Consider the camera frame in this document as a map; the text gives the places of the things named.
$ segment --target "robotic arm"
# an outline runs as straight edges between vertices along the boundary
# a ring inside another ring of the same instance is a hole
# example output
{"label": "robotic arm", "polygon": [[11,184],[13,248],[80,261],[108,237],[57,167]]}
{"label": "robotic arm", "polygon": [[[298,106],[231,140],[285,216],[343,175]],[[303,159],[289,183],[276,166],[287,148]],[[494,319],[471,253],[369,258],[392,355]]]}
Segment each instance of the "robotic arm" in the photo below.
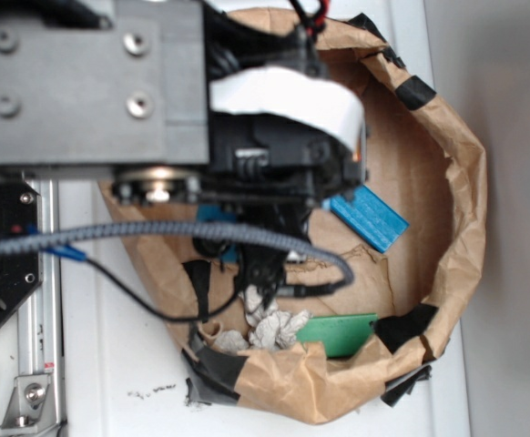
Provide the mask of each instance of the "robotic arm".
{"label": "robotic arm", "polygon": [[[24,204],[35,194],[21,175],[111,178],[124,204],[218,205],[307,242],[312,209],[363,182],[365,135],[359,99],[315,50],[327,2],[312,17],[291,3],[301,22],[276,36],[200,1],[99,2],[106,14],[76,0],[0,1],[0,192]],[[0,201],[0,238],[15,207]],[[218,258],[228,242],[195,246]],[[291,250],[237,251],[236,292],[255,285],[267,302],[333,291],[288,286]]]}

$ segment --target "metal bracket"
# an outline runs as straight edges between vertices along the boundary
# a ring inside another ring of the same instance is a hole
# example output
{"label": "metal bracket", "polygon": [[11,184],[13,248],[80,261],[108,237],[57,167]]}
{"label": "metal bracket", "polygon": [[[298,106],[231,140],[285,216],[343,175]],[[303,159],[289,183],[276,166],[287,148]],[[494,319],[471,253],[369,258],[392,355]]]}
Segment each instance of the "metal bracket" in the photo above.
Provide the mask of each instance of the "metal bracket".
{"label": "metal bracket", "polygon": [[[48,180],[27,182],[36,192],[40,193],[38,228],[42,232],[57,229],[56,183]],[[22,375],[30,375],[30,377],[49,375],[51,392],[49,401],[54,406],[56,416],[49,422],[60,425],[66,419],[60,261],[47,254],[41,254],[41,258],[43,282],[18,310],[18,374],[21,375],[20,377]]]}
{"label": "metal bracket", "polygon": [[[23,181],[0,183],[0,237],[37,225],[40,196]],[[0,327],[42,280],[37,254],[0,259]]]}
{"label": "metal bracket", "polygon": [[15,378],[0,437],[38,435],[56,426],[55,393],[51,375],[27,375]]}

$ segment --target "black wire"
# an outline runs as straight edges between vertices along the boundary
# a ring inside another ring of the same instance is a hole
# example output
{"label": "black wire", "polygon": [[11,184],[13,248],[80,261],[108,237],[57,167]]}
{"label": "black wire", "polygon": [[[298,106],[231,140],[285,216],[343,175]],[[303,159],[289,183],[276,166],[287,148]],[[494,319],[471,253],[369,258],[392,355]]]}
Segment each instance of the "black wire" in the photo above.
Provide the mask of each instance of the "black wire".
{"label": "black wire", "polygon": [[295,9],[295,12],[297,13],[298,17],[300,18],[301,24],[306,28],[311,28],[311,19],[303,10],[301,3],[298,0],[290,0],[290,3],[293,6],[293,9]]}
{"label": "black wire", "polygon": [[201,316],[190,316],[190,317],[172,317],[168,314],[165,314],[161,311],[156,310],[155,308],[151,307],[147,302],[142,300],[132,289],[130,289],[126,284],[124,284],[121,279],[119,279],[116,275],[114,275],[111,271],[109,271],[106,267],[99,264],[97,261],[91,258],[87,258],[85,260],[87,264],[94,267],[97,271],[102,273],[104,276],[106,276],[111,282],[116,284],[122,291],[124,291],[131,299],[133,299],[141,308],[149,312],[154,317],[157,317],[158,319],[161,319],[163,321],[167,321],[169,323],[191,323],[196,321],[203,321],[206,319],[211,319],[213,317],[218,316],[220,313],[224,312],[230,305],[232,305],[235,300],[239,297],[237,293],[233,293],[229,300],[227,300],[221,307],[217,308],[216,310],[210,312],[209,314],[204,314]]}
{"label": "black wire", "polygon": [[58,23],[70,27],[99,29],[110,27],[109,19],[80,0],[26,0]]}
{"label": "black wire", "polygon": [[210,79],[221,79],[240,71],[239,60],[227,48],[214,43],[209,46]]}
{"label": "black wire", "polygon": [[327,7],[323,0],[319,0],[320,2],[320,8],[316,11],[316,13],[313,16],[309,16],[306,14],[305,10],[301,6],[301,3],[299,0],[290,0],[291,6],[293,6],[293,9],[295,9],[295,12],[297,13],[298,17],[300,18],[301,25],[303,25],[306,29],[309,29],[312,33],[312,37],[316,38],[317,34],[320,33],[324,25],[316,25],[316,21],[323,15],[327,13]]}

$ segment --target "black cable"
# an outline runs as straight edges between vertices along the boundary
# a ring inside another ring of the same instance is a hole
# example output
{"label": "black cable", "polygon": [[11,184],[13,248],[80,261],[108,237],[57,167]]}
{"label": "black cable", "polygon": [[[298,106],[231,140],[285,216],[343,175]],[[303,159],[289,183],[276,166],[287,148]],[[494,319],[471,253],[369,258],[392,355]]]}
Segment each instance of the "black cable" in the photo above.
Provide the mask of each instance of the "black cable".
{"label": "black cable", "polygon": [[90,266],[94,267],[97,271],[102,273],[104,276],[106,276],[111,282],[116,284],[122,291],[124,291],[131,299],[133,299],[141,308],[149,312],[151,315],[163,320],[167,321],[169,323],[191,323],[196,321],[203,321],[206,319],[211,319],[213,317],[218,316],[222,312],[224,312],[228,307],[230,307],[235,300],[239,297],[237,293],[233,293],[229,300],[227,300],[222,306],[217,308],[216,310],[210,312],[209,314],[205,314],[203,316],[190,316],[190,317],[172,317],[168,314],[165,314],[161,311],[156,310],[155,308],[151,307],[147,302],[145,302],[143,299],[141,299],[132,289],[130,289],[126,284],[124,284],[121,279],[119,279],[116,275],[114,275],[111,271],[109,271],[106,267],[101,265],[99,262],[95,261],[94,259],[87,258],[85,259],[85,262],[89,264]]}
{"label": "black cable", "polygon": [[320,0],[320,9],[313,15],[313,22],[316,25],[323,25],[323,20],[328,14],[328,9],[330,8],[329,0]]}
{"label": "black cable", "polygon": [[306,28],[311,28],[311,19],[303,10],[301,3],[298,0],[290,0],[291,6],[295,9],[296,14],[300,18],[301,24]]}
{"label": "black cable", "polygon": [[48,17],[70,27],[101,29],[111,26],[109,19],[80,0],[26,0]]}
{"label": "black cable", "polygon": [[[269,249],[290,252],[295,250],[302,255],[330,262],[338,267],[343,279],[328,284],[330,290],[353,284],[354,272],[345,259],[328,250],[313,247],[309,242],[289,235],[272,232],[250,225],[227,222],[197,221],[131,221],[86,226],[82,228],[59,230],[46,234],[32,234],[23,237],[0,239],[0,256],[22,255],[41,250],[67,246],[88,239],[108,239],[111,237],[129,237],[136,235],[190,235],[196,239],[227,241],[229,243],[249,244]],[[76,253],[69,257],[85,260],[87,256]]]}
{"label": "black cable", "polygon": [[221,79],[241,70],[239,60],[227,48],[213,43],[208,50],[210,79]]}

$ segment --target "brown paper bag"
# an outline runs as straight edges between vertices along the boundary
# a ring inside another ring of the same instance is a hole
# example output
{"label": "brown paper bag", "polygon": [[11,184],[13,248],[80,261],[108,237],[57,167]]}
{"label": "brown paper bag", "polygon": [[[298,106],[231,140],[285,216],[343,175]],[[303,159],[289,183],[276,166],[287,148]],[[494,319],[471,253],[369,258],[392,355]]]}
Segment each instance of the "brown paper bag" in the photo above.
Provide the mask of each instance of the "brown paper bag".
{"label": "brown paper bag", "polygon": [[[281,34],[297,22],[292,12],[276,9],[232,16]],[[192,390],[202,400],[228,401],[308,423],[334,420],[440,357],[474,293],[484,260],[484,149],[444,100],[411,76],[375,34],[329,20],[318,48],[332,77],[364,104],[372,130],[369,188],[411,225],[382,255],[331,213],[315,211],[312,242],[343,255],[356,281],[330,297],[280,300],[280,306],[307,308],[316,316],[377,312],[381,319],[376,334],[355,356],[342,361],[327,360],[320,343],[232,357],[208,345],[223,330],[247,333],[240,302],[200,327],[203,340],[190,336],[187,325],[170,325],[189,364]],[[104,192],[115,220],[195,218],[194,207],[120,207],[108,190]],[[196,314],[197,297],[182,267],[199,258],[190,239],[141,237],[126,239],[125,245],[162,310]],[[212,266],[211,310],[230,296],[234,274],[234,267],[221,271]],[[289,269],[289,280],[303,283],[327,282],[339,275],[315,261]]]}

